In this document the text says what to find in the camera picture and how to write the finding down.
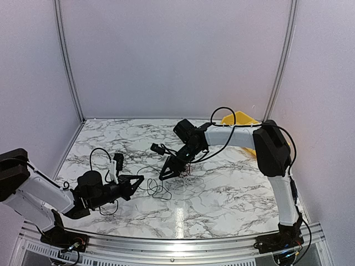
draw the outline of white wall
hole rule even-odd
[[[23,147],[52,175],[79,125],[60,57],[52,1],[0,3],[0,153]],[[0,203],[0,264],[23,219]]]
[[[86,117],[208,117],[221,105],[263,117],[290,1],[67,0],[62,6]]]
[[[355,2],[300,1],[273,118],[294,137],[295,180],[335,265],[354,265]]]

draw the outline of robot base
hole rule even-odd
[[[254,247],[259,250],[260,254],[275,252],[278,250],[283,250],[285,248],[298,247],[299,242],[301,245],[304,243],[302,237],[300,237],[301,231],[292,241],[283,241],[280,233],[267,234],[265,236],[259,236],[256,238],[256,243]]]
[[[89,237],[86,234],[65,230],[60,214],[55,210],[52,210],[52,212],[55,219],[54,227],[43,232],[40,241],[63,249],[67,249],[74,243],[78,242],[80,243],[80,246],[76,248],[76,250],[79,252],[85,252]]]
[[[80,246],[76,249],[79,252],[85,252],[88,245],[88,236],[70,231],[57,230],[50,234],[51,238],[46,235],[41,236],[40,241],[45,244],[53,245],[58,248],[68,248],[75,242],[79,242]]]

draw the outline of yellow object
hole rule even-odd
[[[242,111],[235,112],[235,116],[237,118],[237,125],[250,125],[251,123],[259,124],[258,121],[256,121],[254,118],[248,116],[247,114],[244,114]],[[233,125],[234,124],[233,115],[231,114],[231,115],[223,117],[221,124]],[[252,150],[250,148],[243,148],[243,149],[247,150],[248,152],[250,152],[254,156],[256,156],[255,150]]]

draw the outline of robotic arm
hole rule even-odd
[[[188,163],[207,160],[205,155],[194,161],[196,155],[209,146],[230,145],[247,147],[256,150],[259,170],[267,176],[275,194],[280,223],[279,233],[258,237],[255,248],[260,253],[273,252],[303,244],[300,227],[302,214],[296,207],[297,189],[292,178],[287,174],[291,165],[291,149],[273,120],[265,121],[258,126],[221,126],[205,123],[195,127],[187,119],[174,127],[174,133],[185,144],[179,151],[153,144],[151,150],[158,154],[169,154],[159,179],[166,180],[178,177],[185,171]]]
[[[76,238],[86,243],[86,235],[64,229],[59,213],[80,219],[90,215],[90,209],[94,211],[117,198],[130,200],[144,176],[119,175],[122,164],[123,155],[115,154],[110,170],[111,182],[107,184],[103,184],[99,172],[88,171],[77,179],[75,189],[63,189],[33,166],[26,150],[6,152],[0,155],[0,202],[32,221],[42,231],[44,243],[62,248],[73,245]],[[55,210],[42,205],[42,201]],[[85,248],[82,244],[78,249],[85,251]]]

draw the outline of white marble table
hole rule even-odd
[[[68,181],[72,188],[90,170],[89,155],[96,147],[124,154],[122,173],[135,175],[145,166],[161,169],[166,156],[150,151],[153,142],[178,150],[182,142],[173,133],[179,120],[89,120],[79,134],[57,182]],[[206,121],[190,120],[200,126]],[[211,152],[220,149],[212,147]],[[104,176],[109,162],[105,153],[93,155],[93,169]],[[140,171],[158,180],[150,168]],[[191,165],[191,175],[164,182],[172,199],[156,199],[138,190],[130,201],[119,199],[115,215],[98,211],[80,220],[63,217],[65,226],[101,234],[144,238],[218,238],[277,230],[278,211],[272,188],[257,168],[256,159],[238,147],[228,147],[203,163]],[[103,212],[115,210],[106,204]]]

